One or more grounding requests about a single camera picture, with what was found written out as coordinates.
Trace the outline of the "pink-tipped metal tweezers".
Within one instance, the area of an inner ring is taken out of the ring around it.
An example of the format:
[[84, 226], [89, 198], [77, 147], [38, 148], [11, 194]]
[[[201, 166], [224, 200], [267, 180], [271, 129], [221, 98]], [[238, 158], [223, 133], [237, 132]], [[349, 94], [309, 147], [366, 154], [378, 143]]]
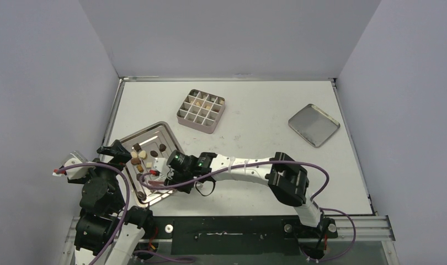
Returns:
[[145, 184], [148, 186], [151, 186], [151, 187], [160, 187], [160, 186], [164, 185], [164, 182], [163, 181], [149, 181], [149, 182], [146, 182]]

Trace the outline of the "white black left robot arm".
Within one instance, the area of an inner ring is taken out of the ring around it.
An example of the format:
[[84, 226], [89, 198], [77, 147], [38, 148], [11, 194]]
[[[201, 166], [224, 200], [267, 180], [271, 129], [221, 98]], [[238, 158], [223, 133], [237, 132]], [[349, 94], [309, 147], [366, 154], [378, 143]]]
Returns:
[[130, 195], [123, 195], [117, 176], [132, 159], [119, 140], [101, 146], [97, 153], [107, 155], [107, 163], [98, 159], [83, 165], [78, 180], [82, 187], [80, 217], [74, 240], [75, 264], [128, 264], [143, 237], [158, 233], [153, 213], [147, 208], [130, 206]]

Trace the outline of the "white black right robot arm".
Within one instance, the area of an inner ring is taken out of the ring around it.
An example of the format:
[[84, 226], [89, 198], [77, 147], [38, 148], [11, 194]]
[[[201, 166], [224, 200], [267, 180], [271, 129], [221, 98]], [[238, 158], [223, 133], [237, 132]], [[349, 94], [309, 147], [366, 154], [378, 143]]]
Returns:
[[213, 152], [198, 157], [178, 150], [154, 162], [164, 185], [190, 193], [196, 182], [241, 181], [268, 187], [277, 201], [295, 209], [303, 232], [316, 236], [324, 228], [322, 213], [309, 190], [308, 164], [300, 164], [283, 152], [268, 158], [235, 158]]

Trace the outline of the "dark brown square chocolate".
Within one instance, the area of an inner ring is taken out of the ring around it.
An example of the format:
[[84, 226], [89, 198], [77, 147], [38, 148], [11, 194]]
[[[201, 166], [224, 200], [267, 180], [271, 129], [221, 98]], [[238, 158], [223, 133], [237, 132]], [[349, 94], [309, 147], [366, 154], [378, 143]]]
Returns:
[[139, 158], [132, 158], [130, 160], [132, 165], [140, 165], [141, 164], [141, 160]]

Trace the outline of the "dark round chocolate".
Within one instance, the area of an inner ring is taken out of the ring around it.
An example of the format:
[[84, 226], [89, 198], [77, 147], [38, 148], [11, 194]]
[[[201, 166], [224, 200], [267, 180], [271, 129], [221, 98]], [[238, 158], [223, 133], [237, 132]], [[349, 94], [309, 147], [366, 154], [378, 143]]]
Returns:
[[166, 149], [167, 149], [167, 147], [166, 147], [165, 144], [160, 144], [160, 145], [159, 145], [159, 151], [160, 151], [160, 152], [164, 152]]

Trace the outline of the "pink grid chocolate box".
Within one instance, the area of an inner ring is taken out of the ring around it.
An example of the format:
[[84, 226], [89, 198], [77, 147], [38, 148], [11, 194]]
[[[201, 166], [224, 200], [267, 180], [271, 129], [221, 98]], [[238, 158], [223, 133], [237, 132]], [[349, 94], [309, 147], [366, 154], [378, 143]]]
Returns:
[[226, 100], [210, 93], [192, 89], [177, 111], [180, 125], [213, 134], [226, 108]]

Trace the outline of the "large steel tray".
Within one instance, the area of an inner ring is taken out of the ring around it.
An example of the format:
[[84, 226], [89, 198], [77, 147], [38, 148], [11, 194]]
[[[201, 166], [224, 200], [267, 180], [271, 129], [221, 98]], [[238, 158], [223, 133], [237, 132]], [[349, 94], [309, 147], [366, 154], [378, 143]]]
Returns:
[[[121, 139], [120, 142], [129, 151], [135, 151], [133, 149], [133, 145], [140, 144], [142, 150], [145, 150], [147, 152], [147, 158], [145, 160], [140, 159], [140, 165], [144, 169], [143, 172], [139, 172], [136, 168], [137, 165], [132, 165], [130, 162], [126, 164], [126, 167], [123, 170], [128, 178], [133, 202], [137, 206], [148, 208], [175, 193], [174, 190], [149, 190], [146, 187], [142, 186], [141, 183], [137, 180], [138, 176], [148, 172], [151, 169], [146, 168], [147, 162], [153, 163], [155, 158], [168, 158], [174, 150], [183, 151], [180, 144], [178, 143], [177, 138], [172, 133], [170, 126], [166, 122], [162, 121], [150, 125]], [[159, 151], [160, 144], [166, 145], [167, 149], [164, 152]], [[152, 150], [158, 152], [158, 157], [152, 157], [150, 155], [150, 151]], [[139, 199], [137, 197], [137, 192], [144, 192], [147, 195], [146, 200]]]

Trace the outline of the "small square metal lid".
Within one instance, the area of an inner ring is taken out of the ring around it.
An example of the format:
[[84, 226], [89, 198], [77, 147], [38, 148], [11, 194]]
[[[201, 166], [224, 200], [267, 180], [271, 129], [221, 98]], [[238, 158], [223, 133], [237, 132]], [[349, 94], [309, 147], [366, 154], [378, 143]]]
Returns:
[[340, 122], [314, 104], [308, 104], [288, 120], [288, 126], [315, 148], [325, 144], [340, 128]]

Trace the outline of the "black mounting base plate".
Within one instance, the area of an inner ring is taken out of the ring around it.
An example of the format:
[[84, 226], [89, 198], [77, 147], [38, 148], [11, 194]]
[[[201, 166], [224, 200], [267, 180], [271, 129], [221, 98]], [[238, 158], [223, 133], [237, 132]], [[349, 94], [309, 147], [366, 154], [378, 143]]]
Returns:
[[334, 219], [308, 227], [296, 215], [158, 216], [155, 222], [157, 240], [170, 240], [173, 255], [298, 255], [324, 251], [325, 240], [338, 237]]

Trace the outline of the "aluminium rail frame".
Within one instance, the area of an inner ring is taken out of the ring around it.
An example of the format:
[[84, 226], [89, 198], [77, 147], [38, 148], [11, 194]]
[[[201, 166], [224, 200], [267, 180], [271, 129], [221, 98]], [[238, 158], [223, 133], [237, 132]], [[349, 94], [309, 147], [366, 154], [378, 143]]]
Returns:
[[[387, 216], [333, 215], [338, 237], [328, 239], [326, 255], [320, 264], [399, 264], [394, 246], [395, 236]], [[197, 264], [307, 264], [306, 256], [266, 253], [258, 255], [173, 255], [170, 240], [143, 237], [139, 248], [153, 246], [154, 253], [132, 257], [129, 264], [164, 264], [161, 256], [194, 256]]]

